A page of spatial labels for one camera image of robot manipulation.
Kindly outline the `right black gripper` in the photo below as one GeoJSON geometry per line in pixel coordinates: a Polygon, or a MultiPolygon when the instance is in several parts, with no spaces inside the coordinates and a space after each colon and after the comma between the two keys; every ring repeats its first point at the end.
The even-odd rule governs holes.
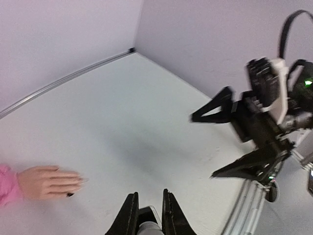
{"type": "Polygon", "coordinates": [[[259,183],[272,182],[284,161],[291,156],[293,142],[268,112],[253,102],[252,91],[233,101],[233,90],[226,86],[211,101],[190,116],[194,123],[232,123],[240,140],[252,140],[258,149],[214,171],[212,178],[241,178],[259,183]]]}

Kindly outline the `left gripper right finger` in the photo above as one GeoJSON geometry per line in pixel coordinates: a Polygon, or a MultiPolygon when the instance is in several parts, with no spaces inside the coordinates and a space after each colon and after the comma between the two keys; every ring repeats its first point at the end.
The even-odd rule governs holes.
{"type": "Polygon", "coordinates": [[[162,232],[165,235],[196,235],[174,194],[168,189],[163,191],[162,232]]]}

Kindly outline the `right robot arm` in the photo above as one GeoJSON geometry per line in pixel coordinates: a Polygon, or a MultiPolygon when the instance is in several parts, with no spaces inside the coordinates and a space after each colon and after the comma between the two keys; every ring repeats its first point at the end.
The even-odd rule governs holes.
{"type": "Polygon", "coordinates": [[[313,127],[313,65],[296,61],[288,68],[281,58],[247,63],[250,90],[233,100],[227,86],[195,111],[191,122],[230,123],[242,142],[255,150],[212,173],[214,178],[242,178],[268,187],[295,143],[288,134],[313,127]]]}

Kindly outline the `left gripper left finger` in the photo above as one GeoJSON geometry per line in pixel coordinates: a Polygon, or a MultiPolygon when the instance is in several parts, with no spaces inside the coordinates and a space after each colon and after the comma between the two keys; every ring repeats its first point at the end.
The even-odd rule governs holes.
{"type": "Polygon", "coordinates": [[[126,197],[113,224],[105,235],[135,235],[139,212],[138,193],[130,193],[126,197]]]}

